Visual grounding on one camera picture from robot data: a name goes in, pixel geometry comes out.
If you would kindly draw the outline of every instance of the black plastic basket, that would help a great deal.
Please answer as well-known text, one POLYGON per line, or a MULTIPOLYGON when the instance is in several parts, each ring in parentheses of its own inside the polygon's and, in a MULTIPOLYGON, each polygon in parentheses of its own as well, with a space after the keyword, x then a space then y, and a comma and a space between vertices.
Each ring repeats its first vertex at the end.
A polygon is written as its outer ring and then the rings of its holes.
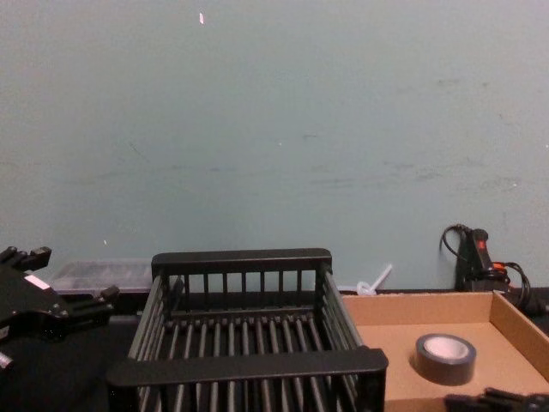
POLYGON ((363 345, 324 249, 163 253, 115 411, 382 411, 387 358, 363 345))

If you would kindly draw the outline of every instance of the cardboard tray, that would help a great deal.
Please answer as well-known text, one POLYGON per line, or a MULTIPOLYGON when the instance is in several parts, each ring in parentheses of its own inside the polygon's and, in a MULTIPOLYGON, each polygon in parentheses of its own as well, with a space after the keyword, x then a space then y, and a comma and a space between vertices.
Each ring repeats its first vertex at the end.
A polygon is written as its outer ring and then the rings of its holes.
POLYGON ((549 338, 499 294, 386 294, 343 301, 365 345, 383 349, 389 358, 388 411, 444 411, 447 394, 476 396, 486 387, 549 393, 549 338), (449 333, 476 347, 469 383, 438 385, 416 373, 415 342, 427 333, 449 333))

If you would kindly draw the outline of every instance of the painted wall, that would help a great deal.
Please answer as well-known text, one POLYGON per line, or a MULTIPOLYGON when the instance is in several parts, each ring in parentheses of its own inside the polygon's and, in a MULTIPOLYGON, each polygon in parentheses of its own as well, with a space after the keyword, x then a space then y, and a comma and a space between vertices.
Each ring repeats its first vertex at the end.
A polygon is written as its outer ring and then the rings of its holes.
POLYGON ((483 227, 547 285, 549 3, 1 2, 0 240, 69 260, 322 246, 449 287, 483 227))

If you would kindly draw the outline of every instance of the roll of tape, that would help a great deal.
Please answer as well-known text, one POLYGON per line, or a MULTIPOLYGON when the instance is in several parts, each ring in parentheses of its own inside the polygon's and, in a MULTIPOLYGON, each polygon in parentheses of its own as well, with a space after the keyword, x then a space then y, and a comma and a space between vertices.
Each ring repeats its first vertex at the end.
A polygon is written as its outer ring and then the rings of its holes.
POLYGON ((463 385, 473 377, 477 351, 458 336, 433 333, 415 343, 415 367, 425 379, 440 385, 463 385))

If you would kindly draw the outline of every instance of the black table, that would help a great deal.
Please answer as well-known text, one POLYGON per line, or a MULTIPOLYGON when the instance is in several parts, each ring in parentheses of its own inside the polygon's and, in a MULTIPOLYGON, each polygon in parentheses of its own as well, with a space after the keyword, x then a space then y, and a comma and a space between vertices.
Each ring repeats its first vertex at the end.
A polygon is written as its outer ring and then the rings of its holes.
MULTIPOLYGON (((549 288, 536 291, 549 301, 549 288)), ((118 311, 128 313, 143 307, 145 299, 125 295, 120 302, 118 311)), ((549 336, 549 316, 532 320, 549 336)), ((23 337, 0 345, 16 362, 0 373, 0 410, 107 412, 106 370, 127 355, 137 323, 136 316, 114 317, 108 326, 61 342, 23 337)))

